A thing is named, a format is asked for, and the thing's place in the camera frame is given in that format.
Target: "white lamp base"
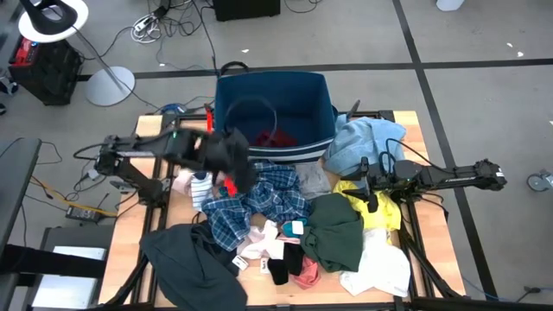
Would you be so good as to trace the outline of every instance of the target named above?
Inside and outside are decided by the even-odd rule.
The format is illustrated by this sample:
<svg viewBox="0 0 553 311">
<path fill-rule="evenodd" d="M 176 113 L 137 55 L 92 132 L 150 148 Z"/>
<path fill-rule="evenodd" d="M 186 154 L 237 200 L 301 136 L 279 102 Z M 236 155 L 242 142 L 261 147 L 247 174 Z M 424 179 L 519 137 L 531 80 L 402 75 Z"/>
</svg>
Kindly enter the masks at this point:
<svg viewBox="0 0 553 311">
<path fill-rule="evenodd" d="M 110 67 L 117 77 L 116 82 L 102 69 L 86 82 L 86 99 L 99 106 L 117 104 L 130 95 L 135 88 L 135 76 L 125 67 Z"/>
</svg>

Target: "black box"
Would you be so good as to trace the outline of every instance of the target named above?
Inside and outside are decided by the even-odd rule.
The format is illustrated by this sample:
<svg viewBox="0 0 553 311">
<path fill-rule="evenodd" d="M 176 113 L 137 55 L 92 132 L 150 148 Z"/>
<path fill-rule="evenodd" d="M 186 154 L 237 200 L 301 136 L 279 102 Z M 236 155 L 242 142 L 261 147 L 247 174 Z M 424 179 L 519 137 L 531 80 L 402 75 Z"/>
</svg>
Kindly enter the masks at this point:
<svg viewBox="0 0 553 311">
<path fill-rule="evenodd" d="M 10 58 L 12 79 L 44 105 L 67 105 L 77 84 L 82 60 L 67 43 L 37 43 L 21 37 Z"/>
<path fill-rule="evenodd" d="M 213 0 L 219 22 L 280 14 L 280 0 Z"/>
</svg>

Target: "blue laundry basket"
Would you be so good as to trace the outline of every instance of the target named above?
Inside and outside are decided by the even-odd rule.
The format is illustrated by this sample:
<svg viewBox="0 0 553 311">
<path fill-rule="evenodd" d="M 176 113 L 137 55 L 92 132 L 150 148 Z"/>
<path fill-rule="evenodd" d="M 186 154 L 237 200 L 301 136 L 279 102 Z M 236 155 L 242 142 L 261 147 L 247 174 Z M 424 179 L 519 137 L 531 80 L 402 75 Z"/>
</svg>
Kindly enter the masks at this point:
<svg viewBox="0 0 553 311">
<path fill-rule="evenodd" d="M 295 147 L 250 146 L 251 159 L 280 164 L 316 162 L 333 141 L 338 115 L 322 74 L 303 72 L 246 73 L 222 76 L 215 95 L 215 130 L 239 129 L 254 144 L 257 136 L 275 129 L 294 137 Z"/>
</svg>

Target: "clothing tag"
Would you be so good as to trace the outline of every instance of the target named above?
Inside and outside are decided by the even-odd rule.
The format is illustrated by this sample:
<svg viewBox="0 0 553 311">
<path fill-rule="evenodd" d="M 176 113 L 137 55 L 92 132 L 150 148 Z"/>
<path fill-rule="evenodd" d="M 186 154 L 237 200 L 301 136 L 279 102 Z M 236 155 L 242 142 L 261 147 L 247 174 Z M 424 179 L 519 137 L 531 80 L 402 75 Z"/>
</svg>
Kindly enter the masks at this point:
<svg viewBox="0 0 553 311">
<path fill-rule="evenodd" d="M 294 220 L 292 221 L 292 233 L 302 235 L 303 234 L 303 223 L 301 221 Z"/>
<path fill-rule="evenodd" d="M 270 274 L 269 265 L 267 265 L 268 261 L 269 258 L 261 258 L 259 261 L 259 272 L 261 272 L 261 274 Z"/>
<path fill-rule="evenodd" d="M 244 271 L 246 268 L 248 268 L 248 262 L 246 262 L 242 257 L 236 256 L 232 263 L 236 264 L 237 267 L 239 267 L 242 271 Z"/>
</svg>

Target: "caster wheel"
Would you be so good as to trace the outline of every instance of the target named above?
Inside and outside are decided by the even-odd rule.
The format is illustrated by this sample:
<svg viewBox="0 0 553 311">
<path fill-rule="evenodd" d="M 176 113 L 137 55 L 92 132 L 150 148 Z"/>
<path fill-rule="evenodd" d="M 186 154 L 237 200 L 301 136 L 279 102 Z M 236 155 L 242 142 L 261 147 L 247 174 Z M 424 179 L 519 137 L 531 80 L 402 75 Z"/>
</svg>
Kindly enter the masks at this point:
<svg viewBox="0 0 553 311">
<path fill-rule="evenodd" d="M 528 176 L 526 180 L 528 187 L 536 192 L 543 192 L 549 190 L 549 183 L 545 181 L 540 174 L 532 174 Z"/>
</svg>

